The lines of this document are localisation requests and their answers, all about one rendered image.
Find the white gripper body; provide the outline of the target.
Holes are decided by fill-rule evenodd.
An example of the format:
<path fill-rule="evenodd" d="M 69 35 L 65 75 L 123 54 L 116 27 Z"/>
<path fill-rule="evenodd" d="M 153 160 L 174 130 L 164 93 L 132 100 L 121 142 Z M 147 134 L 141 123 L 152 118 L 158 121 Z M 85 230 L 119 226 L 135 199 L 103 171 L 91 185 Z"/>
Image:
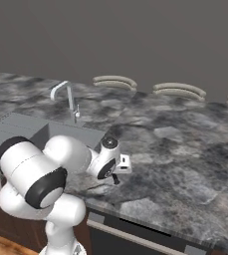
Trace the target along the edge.
<path fill-rule="evenodd" d="M 132 173 L 131 167 L 127 167 L 127 166 L 118 166 L 115 170 L 114 170 L 115 174 L 130 174 Z"/>

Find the silver sink tap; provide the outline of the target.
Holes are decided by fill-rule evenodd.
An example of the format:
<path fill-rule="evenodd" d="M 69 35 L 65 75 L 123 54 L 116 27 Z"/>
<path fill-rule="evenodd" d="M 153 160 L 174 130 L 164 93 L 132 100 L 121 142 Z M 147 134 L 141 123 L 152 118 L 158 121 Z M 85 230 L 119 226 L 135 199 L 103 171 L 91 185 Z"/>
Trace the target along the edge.
<path fill-rule="evenodd" d="M 75 124 L 78 121 L 78 118 L 81 116 L 81 113 L 80 106 L 75 103 L 72 83 L 70 81 L 62 81 L 58 83 L 55 87 L 51 89 L 50 98 L 52 101 L 54 101 L 57 98 L 58 92 L 63 89 L 67 90 L 71 121 Z"/>

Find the grey sink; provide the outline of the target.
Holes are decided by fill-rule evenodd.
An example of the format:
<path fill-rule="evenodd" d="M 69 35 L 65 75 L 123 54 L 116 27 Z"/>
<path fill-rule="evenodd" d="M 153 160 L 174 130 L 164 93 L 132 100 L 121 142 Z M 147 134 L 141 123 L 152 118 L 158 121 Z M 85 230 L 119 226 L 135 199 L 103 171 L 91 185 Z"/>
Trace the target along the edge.
<path fill-rule="evenodd" d="M 101 130 L 10 113 L 0 119 L 0 144 L 12 136 L 23 136 L 30 139 L 39 149 L 55 135 L 72 136 L 84 144 L 95 148 L 105 133 Z"/>

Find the black dishwasher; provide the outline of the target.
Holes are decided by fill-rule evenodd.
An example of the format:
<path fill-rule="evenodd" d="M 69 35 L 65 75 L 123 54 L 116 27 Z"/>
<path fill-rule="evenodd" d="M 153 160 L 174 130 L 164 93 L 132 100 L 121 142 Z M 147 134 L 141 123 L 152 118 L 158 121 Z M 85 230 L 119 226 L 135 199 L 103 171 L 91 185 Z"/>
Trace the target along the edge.
<path fill-rule="evenodd" d="M 155 231 L 149 227 L 143 227 L 137 223 L 132 223 L 125 219 L 103 214 L 95 210 L 89 211 L 89 219 L 167 248 L 177 250 L 178 252 L 185 252 L 187 255 L 211 255 L 209 248 L 204 248 L 163 232 Z M 104 255 L 105 251 L 107 251 L 107 255 L 164 255 L 159 251 L 125 240 L 111 233 L 106 233 L 92 226 L 90 226 L 90 232 L 94 255 Z"/>

